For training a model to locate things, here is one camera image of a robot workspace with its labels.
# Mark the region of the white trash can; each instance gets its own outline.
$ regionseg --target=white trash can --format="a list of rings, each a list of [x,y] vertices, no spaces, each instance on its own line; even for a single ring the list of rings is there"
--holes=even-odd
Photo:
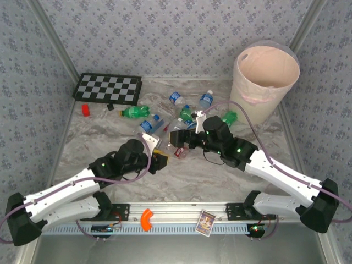
[[[274,41],[260,41],[246,48],[234,63],[230,100],[240,104],[253,124],[263,123],[298,80],[296,55]],[[234,104],[230,110],[238,121],[247,124],[242,111]]]

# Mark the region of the checkerboard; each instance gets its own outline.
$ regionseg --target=checkerboard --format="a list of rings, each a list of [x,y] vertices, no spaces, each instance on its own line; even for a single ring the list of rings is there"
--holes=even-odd
[[[76,101],[136,106],[141,86],[138,76],[82,73],[73,97]]]

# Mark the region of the patterned wallpaper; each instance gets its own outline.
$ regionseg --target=patterned wallpaper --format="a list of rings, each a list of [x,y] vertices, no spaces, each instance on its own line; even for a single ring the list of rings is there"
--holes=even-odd
[[[284,99],[309,175],[331,178],[352,202],[352,3],[328,1],[298,54],[301,77]],[[337,218],[351,212],[340,206]],[[336,225],[352,263],[352,224]]]
[[[1,1],[0,216],[7,198],[35,193],[47,183],[74,84],[25,0]],[[10,239],[6,228],[0,232]],[[15,247],[0,244],[0,263]]]
[[[289,44],[311,0],[41,0],[78,72],[233,75],[262,39]]]

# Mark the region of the orange plastic piece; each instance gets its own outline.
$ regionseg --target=orange plastic piece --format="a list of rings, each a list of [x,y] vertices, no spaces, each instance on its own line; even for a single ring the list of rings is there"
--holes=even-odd
[[[153,216],[153,212],[149,210],[149,208],[147,210],[145,210],[141,216],[141,226],[144,229],[145,232],[148,232],[151,228],[152,225],[149,222],[149,219]]]

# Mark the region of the playing card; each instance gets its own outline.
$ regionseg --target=playing card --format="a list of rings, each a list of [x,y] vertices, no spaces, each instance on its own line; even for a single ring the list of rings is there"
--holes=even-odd
[[[209,237],[214,226],[215,217],[215,215],[203,210],[196,226],[196,232]]]

